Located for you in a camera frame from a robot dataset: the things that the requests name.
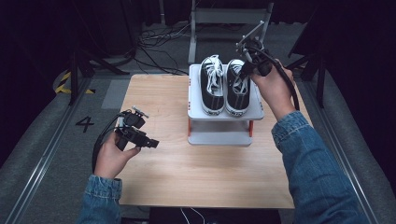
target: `sneaker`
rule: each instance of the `sneaker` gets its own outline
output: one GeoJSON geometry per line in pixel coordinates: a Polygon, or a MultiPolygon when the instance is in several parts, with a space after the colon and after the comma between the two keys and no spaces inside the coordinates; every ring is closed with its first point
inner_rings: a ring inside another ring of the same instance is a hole
{"type": "Polygon", "coordinates": [[[224,108],[223,69],[219,55],[204,59],[200,67],[202,108],[207,115],[218,115],[224,108]]]}
{"type": "Polygon", "coordinates": [[[240,78],[244,62],[231,60],[227,65],[227,112],[236,117],[244,115],[248,110],[250,99],[250,77],[240,78]]]}

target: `hand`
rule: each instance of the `hand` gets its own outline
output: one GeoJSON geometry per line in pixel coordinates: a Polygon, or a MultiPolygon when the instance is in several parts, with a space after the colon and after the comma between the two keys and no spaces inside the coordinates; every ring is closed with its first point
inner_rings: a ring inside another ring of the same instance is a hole
{"type": "Polygon", "coordinates": [[[114,179],[125,167],[126,162],[140,152],[140,147],[121,151],[116,146],[119,137],[116,133],[111,133],[102,144],[99,151],[94,175],[103,178],[114,179]]]}
{"type": "MultiPolygon", "coordinates": [[[[292,72],[286,68],[283,68],[283,70],[293,85],[295,85],[292,72]]],[[[272,66],[271,72],[266,77],[252,74],[250,78],[259,87],[262,98],[270,106],[276,120],[280,120],[295,111],[291,102],[290,90],[274,66],[272,66]]]]}

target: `white shelf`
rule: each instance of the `white shelf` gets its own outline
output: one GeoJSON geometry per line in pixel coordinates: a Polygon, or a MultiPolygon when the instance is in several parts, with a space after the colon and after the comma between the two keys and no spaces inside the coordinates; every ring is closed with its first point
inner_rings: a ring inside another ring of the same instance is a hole
{"type": "MultiPolygon", "coordinates": [[[[231,116],[225,109],[217,116],[209,116],[202,109],[202,94],[198,77],[200,66],[200,64],[190,65],[188,114],[191,131],[189,143],[192,145],[248,147],[251,144],[249,122],[264,118],[259,89],[251,81],[249,106],[243,116],[231,116]]],[[[226,87],[225,78],[223,81],[223,86],[226,87]]],[[[223,92],[226,96],[227,88],[224,88],[223,92]]]]}

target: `wooden tabletop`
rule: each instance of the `wooden tabletop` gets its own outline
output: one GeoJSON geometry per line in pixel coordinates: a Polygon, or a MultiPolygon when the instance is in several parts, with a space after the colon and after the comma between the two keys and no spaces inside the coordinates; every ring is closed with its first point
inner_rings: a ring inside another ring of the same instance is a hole
{"type": "MultiPolygon", "coordinates": [[[[160,141],[142,148],[118,178],[121,204],[148,206],[293,208],[281,153],[271,130],[276,119],[262,101],[265,117],[254,121],[249,147],[192,146],[188,142],[189,77],[134,75],[122,109],[149,114],[140,129],[160,141]]],[[[300,108],[309,119],[304,102],[300,108]]]]}

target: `denim sleeve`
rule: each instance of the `denim sleeve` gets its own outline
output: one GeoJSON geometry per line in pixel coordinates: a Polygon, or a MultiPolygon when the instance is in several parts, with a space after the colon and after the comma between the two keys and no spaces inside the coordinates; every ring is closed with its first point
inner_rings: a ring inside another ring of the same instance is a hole
{"type": "Polygon", "coordinates": [[[289,179],[295,223],[368,223],[349,179],[300,111],[282,118],[272,134],[289,179]]]}
{"type": "Polygon", "coordinates": [[[76,223],[120,223],[122,182],[91,175],[76,223]]]}

